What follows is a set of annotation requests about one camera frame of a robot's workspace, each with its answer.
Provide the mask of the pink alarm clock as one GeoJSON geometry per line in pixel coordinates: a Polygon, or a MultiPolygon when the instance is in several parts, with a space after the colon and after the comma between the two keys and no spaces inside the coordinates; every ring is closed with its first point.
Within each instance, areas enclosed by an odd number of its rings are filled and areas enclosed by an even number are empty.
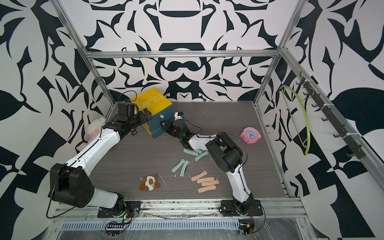
{"type": "Polygon", "coordinates": [[[261,139],[262,135],[257,129],[252,127],[247,127],[247,128],[244,128],[240,137],[243,139],[245,143],[249,145],[249,144],[255,144],[259,139],[261,139]]]}

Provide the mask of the black wall hook rack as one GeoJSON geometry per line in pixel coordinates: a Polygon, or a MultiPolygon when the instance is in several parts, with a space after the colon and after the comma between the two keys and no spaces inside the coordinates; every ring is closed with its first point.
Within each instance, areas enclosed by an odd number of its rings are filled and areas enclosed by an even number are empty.
{"type": "Polygon", "coordinates": [[[316,83],[312,79],[306,79],[302,76],[302,72],[300,72],[300,81],[297,85],[302,85],[304,89],[307,90],[304,95],[306,98],[311,98],[315,102],[312,105],[313,108],[316,108],[323,112],[325,118],[322,118],[323,122],[330,122],[334,129],[337,131],[336,134],[333,134],[334,138],[342,138],[346,145],[349,147],[351,154],[347,153],[349,158],[356,157],[359,160],[366,157],[363,146],[355,139],[354,136],[357,136],[357,133],[353,133],[348,130],[348,127],[345,123],[343,123],[337,115],[336,107],[334,104],[327,103],[328,99],[324,96],[320,89],[316,87],[316,83]]]}

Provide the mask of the green toy bow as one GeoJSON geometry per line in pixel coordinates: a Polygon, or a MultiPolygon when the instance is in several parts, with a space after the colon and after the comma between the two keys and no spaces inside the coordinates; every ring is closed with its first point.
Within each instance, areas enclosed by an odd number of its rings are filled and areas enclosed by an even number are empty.
{"type": "Polygon", "coordinates": [[[280,92],[289,112],[289,122],[293,124],[306,156],[311,148],[311,128],[304,101],[293,88],[287,85],[282,85],[280,92]]]}

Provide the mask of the white plush dog pink shirt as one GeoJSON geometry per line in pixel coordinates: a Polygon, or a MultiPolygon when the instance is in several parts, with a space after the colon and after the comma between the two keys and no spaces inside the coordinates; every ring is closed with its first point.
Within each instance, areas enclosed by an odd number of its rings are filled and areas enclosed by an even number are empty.
{"type": "Polygon", "coordinates": [[[86,137],[88,137],[87,145],[89,145],[100,134],[101,129],[105,125],[106,121],[107,121],[106,118],[101,117],[99,119],[92,121],[86,127],[86,137]]]}

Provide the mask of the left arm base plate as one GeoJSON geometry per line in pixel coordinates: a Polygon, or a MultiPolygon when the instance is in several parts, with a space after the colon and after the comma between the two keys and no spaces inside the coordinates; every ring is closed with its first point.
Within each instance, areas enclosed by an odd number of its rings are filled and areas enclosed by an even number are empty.
{"type": "Polygon", "coordinates": [[[100,219],[133,217],[140,212],[141,204],[141,201],[118,201],[111,209],[99,208],[97,217],[100,219]]]}

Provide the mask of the yellow drawer cabinet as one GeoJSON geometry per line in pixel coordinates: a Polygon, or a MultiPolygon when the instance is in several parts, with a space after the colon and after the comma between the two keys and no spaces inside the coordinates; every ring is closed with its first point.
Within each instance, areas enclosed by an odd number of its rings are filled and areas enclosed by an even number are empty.
{"type": "Polygon", "coordinates": [[[152,88],[138,95],[134,103],[139,107],[139,110],[146,109],[148,106],[155,106],[162,110],[172,104],[160,91],[152,88]]]}

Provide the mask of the teal top drawer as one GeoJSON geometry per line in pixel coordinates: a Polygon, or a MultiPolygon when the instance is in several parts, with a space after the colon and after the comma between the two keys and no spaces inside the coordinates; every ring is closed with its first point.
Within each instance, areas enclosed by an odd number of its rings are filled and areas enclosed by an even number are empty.
{"type": "Polygon", "coordinates": [[[152,119],[143,124],[142,127],[152,139],[156,139],[164,133],[161,122],[166,122],[174,117],[174,105],[170,104],[162,110],[155,106],[148,106],[146,108],[151,112],[152,119]]]}

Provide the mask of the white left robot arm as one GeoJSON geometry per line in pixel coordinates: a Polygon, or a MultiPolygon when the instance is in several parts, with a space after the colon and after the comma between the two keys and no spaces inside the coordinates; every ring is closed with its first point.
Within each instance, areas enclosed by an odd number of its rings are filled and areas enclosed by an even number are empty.
{"type": "Polygon", "coordinates": [[[90,175],[108,151],[126,135],[135,135],[136,128],[152,119],[148,109],[139,110],[132,102],[120,102],[118,113],[108,122],[96,120],[90,125],[95,137],[76,156],[50,170],[49,198],[76,208],[99,207],[124,211],[121,194],[96,188],[90,175]]]}

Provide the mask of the brown white plush toy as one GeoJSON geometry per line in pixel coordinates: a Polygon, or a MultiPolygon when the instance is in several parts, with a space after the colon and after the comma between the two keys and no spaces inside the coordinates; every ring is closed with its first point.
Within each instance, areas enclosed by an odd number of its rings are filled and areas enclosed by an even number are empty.
{"type": "Polygon", "coordinates": [[[155,189],[158,189],[160,187],[160,184],[158,183],[158,177],[159,176],[157,174],[153,174],[143,178],[139,189],[146,192],[151,192],[155,189]]]}

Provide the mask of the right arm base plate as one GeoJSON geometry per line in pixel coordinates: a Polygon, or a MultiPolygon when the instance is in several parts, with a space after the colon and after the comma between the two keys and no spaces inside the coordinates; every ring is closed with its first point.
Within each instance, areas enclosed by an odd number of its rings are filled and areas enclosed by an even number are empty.
{"type": "Polygon", "coordinates": [[[234,216],[262,216],[264,214],[261,202],[251,200],[249,203],[241,204],[237,200],[222,200],[219,212],[225,217],[234,216]]]}

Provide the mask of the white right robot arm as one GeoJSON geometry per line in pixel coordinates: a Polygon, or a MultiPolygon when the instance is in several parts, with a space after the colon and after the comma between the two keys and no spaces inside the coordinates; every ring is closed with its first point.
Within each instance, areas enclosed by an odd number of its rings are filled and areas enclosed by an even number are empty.
{"type": "Polygon", "coordinates": [[[190,131],[183,119],[162,121],[161,128],[165,133],[179,139],[185,149],[209,152],[219,169],[227,174],[235,205],[242,211],[251,207],[254,197],[243,173],[243,151],[229,134],[225,132],[210,136],[195,134],[190,131]]]}

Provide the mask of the teal fruit knife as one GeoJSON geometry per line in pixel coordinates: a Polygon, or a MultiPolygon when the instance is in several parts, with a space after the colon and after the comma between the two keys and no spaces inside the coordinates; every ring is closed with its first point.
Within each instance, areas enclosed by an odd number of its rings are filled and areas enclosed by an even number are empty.
{"type": "Polygon", "coordinates": [[[172,172],[175,173],[181,166],[183,166],[185,160],[184,159],[181,159],[178,164],[172,168],[172,172]]]}
{"type": "Polygon", "coordinates": [[[180,172],[180,177],[183,177],[185,175],[185,172],[186,172],[188,164],[189,164],[189,161],[184,161],[183,162],[182,169],[181,169],[181,172],[180,172]]]}
{"type": "Polygon", "coordinates": [[[202,159],[203,157],[209,155],[209,152],[208,151],[205,151],[205,152],[202,152],[201,154],[199,154],[197,157],[195,157],[195,161],[198,162],[200,159],[202,159]]]}
{"type": "Polygon", "coordinates": [[[198,152],[193,151],[193,150],[188,150],[188,149],[183,149],[183,152],[186,154],[192,155],[192,156],[196,156],[196,157],[199,155],[198,152]]]}

